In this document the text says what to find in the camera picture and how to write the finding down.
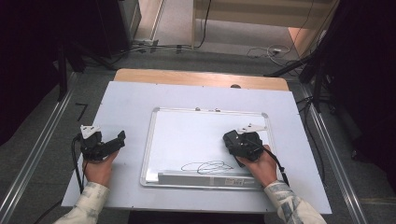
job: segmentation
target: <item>gray carpet floor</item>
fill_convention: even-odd
[[[116,64],[119,68],[149,68],[166,70],[221,72],[261,76],[275,72],[280,67],[268,58],[250,59],[243,55],[229,55],[197,51],[157,49],[155,52],[131,52],[125,54]],[[64,196],[73,172],[70,145],[79,132],[81,124],[92,124],[107,83],[115,76],[115,71],[108,71],[101,66],[87,67],[83,74],[78,74],[78,81],[64,114],[53,133],[46,150],[37,165],[34,174],[19,200],[9,223],[34,223],[34,221],[53,204]],[[302,84],[294,77],[282,76],[288,81],[296,101],[304,98]],[[0,199],[3,201],[13,179],[21,169],[24,160],[43,130],[50,113],[56,104],[58,88],[50,92],[26,119],[14,136],[0,146]],[[88,104],[80,121],[77,121],[82,107],[76,103]],[[325,119],[338,156],[346,168],[349,179],[361,200],[361,206],[369,223],[396,223],[395,203],[375,202],[374,199],[390,199],[395,193],[389,187],[386,175],[370,162],[350,159],[353,150],[342,121],[332,115],[326,105],[321,105]],[[332,207],[332,215],[324,216],[328,223],[352,223],[345,199],[335,179],[332,167],[326,157],[316,126],[308,116],[308,127],[312,131],[323,163],[318,159],[314,142],[310,137],[311,147],[318,168],[325,169],[326,193]],[[57,207],[41,223],[52,223],[70,208]],[[99,223],[127,223],[130,211],[104,209]],[[265,215],[266,223],[281,223],[276,214]]]

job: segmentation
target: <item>white tabletop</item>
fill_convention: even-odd
[[[265,194],[259,191],[142,186],[139,180],[151,113],[155,107],[265,111],[271,118],[276,155],[286,168],[291,188],[321,214],[332,212],[290,91],[117,81],[109,83],[93,123],[101,126],[105,142],[117,137],[122,130],[126,134],[125,147],[114,160],[111,193],[105,207],[194,212],[275,211]],[[64,195],[63,206],[73,206],[78,196],[78,183],[73,175]]]

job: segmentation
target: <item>desk leg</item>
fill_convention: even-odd
[[[194,43],[195,43],[195,19],[196,19],[196,0],[193,0],[193,6],[192,6],[192,25],[191,25],[191,48],[194,49]]]

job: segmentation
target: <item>person's left hand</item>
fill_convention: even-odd
[[[87,180],[108,188],[111,177],[111,165],[118,154],[119,150],[111,153],[104,161],[100,162],[84,161],[82,168]]]

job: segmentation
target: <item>patterned sleeve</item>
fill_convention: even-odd
[[[264,189],[285,223],[326,223],[311,204],[298,197],[283,181],[275,181]]]
[[[106,202],[110,190],[105,186],[88,182],[74,208],[54,224],[94,224]]]

